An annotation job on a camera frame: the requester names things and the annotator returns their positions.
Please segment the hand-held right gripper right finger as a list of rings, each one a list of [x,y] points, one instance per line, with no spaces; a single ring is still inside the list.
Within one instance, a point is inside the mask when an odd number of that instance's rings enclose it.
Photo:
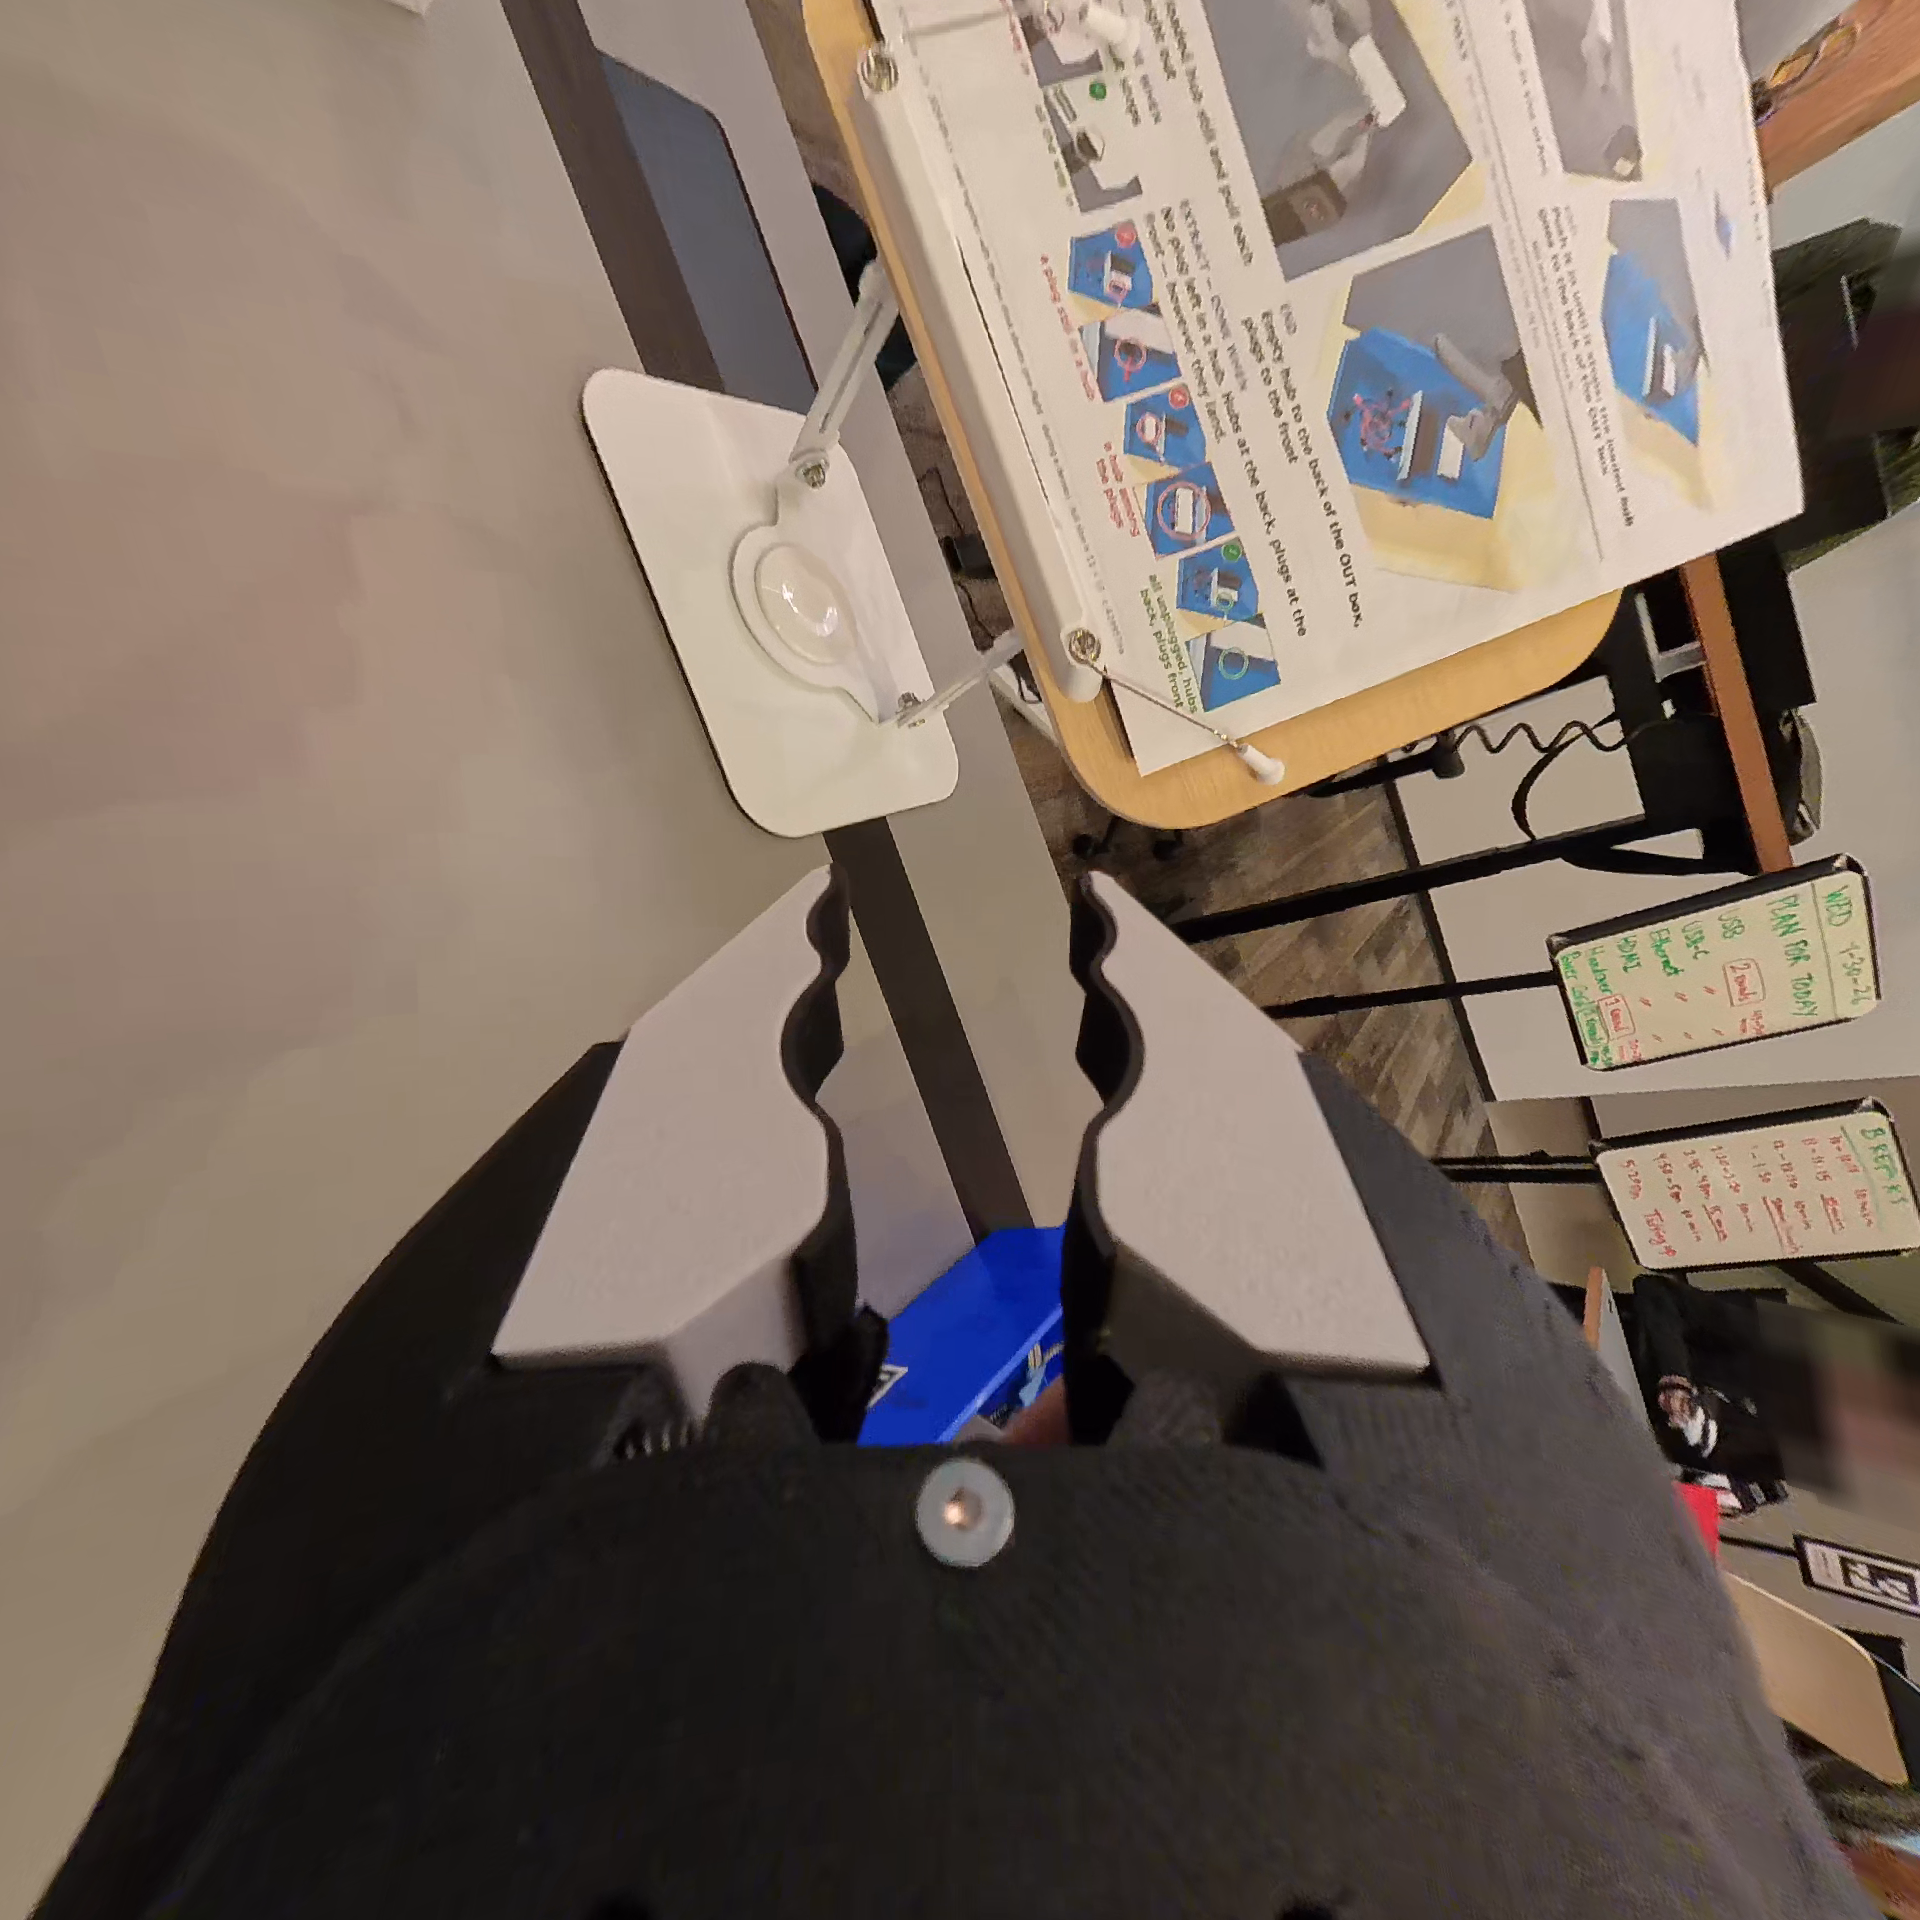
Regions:
[[[1425,1386],[1429,1348],[1304,1054],[1107,874],[1073,884],[1095,1092],[1062,1239],[1071,1440],[1151,1376],[1224,1428],[1288,1379]]]

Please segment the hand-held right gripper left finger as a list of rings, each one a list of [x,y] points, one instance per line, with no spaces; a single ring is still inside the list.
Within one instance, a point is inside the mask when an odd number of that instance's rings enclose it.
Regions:
[[[844,1058],[848,884],[815,869],[615,1047],[493,1335],[508,1366],[632,1360],[692,1419],[767,1364],[821,1438],[862,1428],[846,1146],[821,1104]]]

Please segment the blue storage bin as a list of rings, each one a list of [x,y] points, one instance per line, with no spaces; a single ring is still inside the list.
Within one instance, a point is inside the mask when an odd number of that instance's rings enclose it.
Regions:
[[[1000,1434],[1064,1360],[1064,1227],[982,1239],[896,1314],[859,1428],[870,1448],[933,1448]]]

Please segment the instruction sheet on board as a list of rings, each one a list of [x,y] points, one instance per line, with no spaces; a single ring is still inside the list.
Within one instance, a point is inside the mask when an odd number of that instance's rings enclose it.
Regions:
[[[920,261],[925,250],[903,227],[899,194],[880,181],[880,142],[862,85],[862,68],[878,43],[872,13],[856,3],[804,3],[803,15],[807,47],[856,181],[880,266],[900,296],[928,405],[942,423],[963,492],[996,566],[1014,635],[1024,642],[1040,688],[1043,710],[1073,779],[1109,814],[1167,829],[1217,826],[1269,800],[1302,792],[1309,783],[1405,748],[1419,736],[1459,730],[1495,709],[1535,696],[1591,659],[1619,612],[1621,589],[1255,732],[1253,748],[1281,765],[1275,783],[1257,781],[1222,744],[1153,775],[1140,772],[1112,696],[1102,693],[1091,703],[1069,702],[1049,667],[1045,627],[1031,608],[1035,568],[1011,544],[1011,535],[1040,540],[1037,510],[1017,506],[1008,484],[980,470],[969,414],[953,395],[948,378],[953,354],[928,328],[931,280]]]

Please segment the whiteboard with red writing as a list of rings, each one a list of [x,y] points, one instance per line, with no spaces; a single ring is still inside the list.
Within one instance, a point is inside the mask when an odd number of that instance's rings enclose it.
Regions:
[[[1599,1188],[1655,1274],[1894,1258],[1918,1248],[1897,1122],[1873,1096],[1595,1142]]]

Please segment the whiteboard with green writing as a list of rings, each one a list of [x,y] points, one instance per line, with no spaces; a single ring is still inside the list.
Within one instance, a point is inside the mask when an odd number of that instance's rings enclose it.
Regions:
[[[1555,932],[1545,952],[1595,1072],[1817,1032],[1880,1004],[1870,882],[1849,855]]]

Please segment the black-and-white tag sign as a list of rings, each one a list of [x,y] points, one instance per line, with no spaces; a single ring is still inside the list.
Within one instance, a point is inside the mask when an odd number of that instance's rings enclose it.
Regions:
[[[1808,1533],[1795,1533],[1792,1549],[1808,1588],[1918,1619],[1916,1560]]]

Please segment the small wooden stand board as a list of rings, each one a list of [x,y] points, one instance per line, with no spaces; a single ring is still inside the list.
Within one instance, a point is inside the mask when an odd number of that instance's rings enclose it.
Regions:
[[[1884,1668],[1837,1627],[1724,1567],[1768,1708],[1796,1733],[1885,1784],[1908,1784]]]

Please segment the printed instruction sheet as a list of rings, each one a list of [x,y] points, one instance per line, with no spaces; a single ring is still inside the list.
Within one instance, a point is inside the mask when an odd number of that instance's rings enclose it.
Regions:
[[[1805,503],[1735,5],[872,5],[1144,772]]]

